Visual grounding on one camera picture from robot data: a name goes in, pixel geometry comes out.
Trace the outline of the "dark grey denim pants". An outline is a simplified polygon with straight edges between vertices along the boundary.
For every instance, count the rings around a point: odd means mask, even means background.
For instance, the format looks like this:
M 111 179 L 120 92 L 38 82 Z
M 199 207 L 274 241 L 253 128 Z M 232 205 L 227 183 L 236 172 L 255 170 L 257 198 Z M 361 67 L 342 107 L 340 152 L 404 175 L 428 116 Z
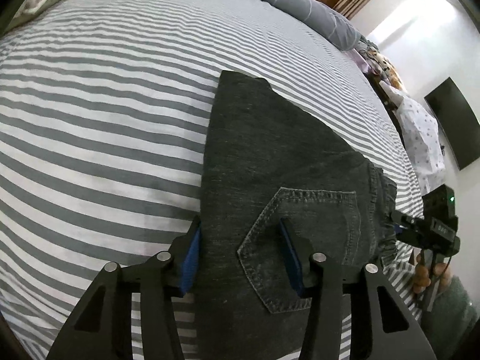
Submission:
M 220 75 L 203 160 L 194 288 L 201 359 L 279 359 L 302 344 L 310 300 L 292 289 L 274 225 L 335 262 L 396 256 L 396 186 L 267 80 Z

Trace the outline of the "white dotted cloth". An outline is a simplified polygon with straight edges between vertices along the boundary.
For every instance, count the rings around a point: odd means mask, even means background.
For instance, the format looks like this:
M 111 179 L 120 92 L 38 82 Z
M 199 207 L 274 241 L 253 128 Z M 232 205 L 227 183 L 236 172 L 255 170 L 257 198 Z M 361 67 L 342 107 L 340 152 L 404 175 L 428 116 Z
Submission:
M 380 86 L 397 106 L 399 122 L 408 158 L 425 196 L 446 180 L 444 156 L 439 140 L 437 120 L 416 100 L 384 81 Z

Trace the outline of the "striped grey white bedsheet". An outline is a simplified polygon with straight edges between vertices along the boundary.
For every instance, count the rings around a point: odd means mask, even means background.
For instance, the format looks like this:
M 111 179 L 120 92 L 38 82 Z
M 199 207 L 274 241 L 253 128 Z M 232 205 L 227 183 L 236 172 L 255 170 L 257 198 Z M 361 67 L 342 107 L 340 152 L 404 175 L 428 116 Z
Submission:
M 1 39 L 1 315 L 48 359 L 97 273 L 144 263 L 200 217 L 222 72 L 267 80 L 395 183 L 422 197 L 389 116 L 349 57 L 261 0 L 62 0 Z M 378 263 L 419 319 L 412 249 Z M 194 288 L 173 301 L 199 356 Z

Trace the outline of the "floral clothes pile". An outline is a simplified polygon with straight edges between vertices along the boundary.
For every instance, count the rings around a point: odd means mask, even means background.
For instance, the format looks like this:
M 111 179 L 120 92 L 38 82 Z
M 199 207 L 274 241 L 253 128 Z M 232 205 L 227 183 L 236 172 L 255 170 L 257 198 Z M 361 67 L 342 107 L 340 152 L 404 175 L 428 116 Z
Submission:
M 378 75 L 381 80 L 388 83 L 390 86 L 406 92 L 404 83 L 400 79 L 400 75 L 395 69 L 391 61 L 383 55 L 378 47 L 364 36 L 355 46 L 355 50 L 362 56 L 362 58 L 371 66 L 373 72 Z

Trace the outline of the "black wall television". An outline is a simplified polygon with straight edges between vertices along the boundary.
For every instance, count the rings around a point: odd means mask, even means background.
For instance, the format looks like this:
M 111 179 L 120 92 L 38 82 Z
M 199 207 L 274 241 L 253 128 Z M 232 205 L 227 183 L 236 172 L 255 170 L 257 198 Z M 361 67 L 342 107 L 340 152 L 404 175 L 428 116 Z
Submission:
M 446 136 L 460 170 L 479 159 L 479 121 L 462 92 L 448 77 L 425 96 Z

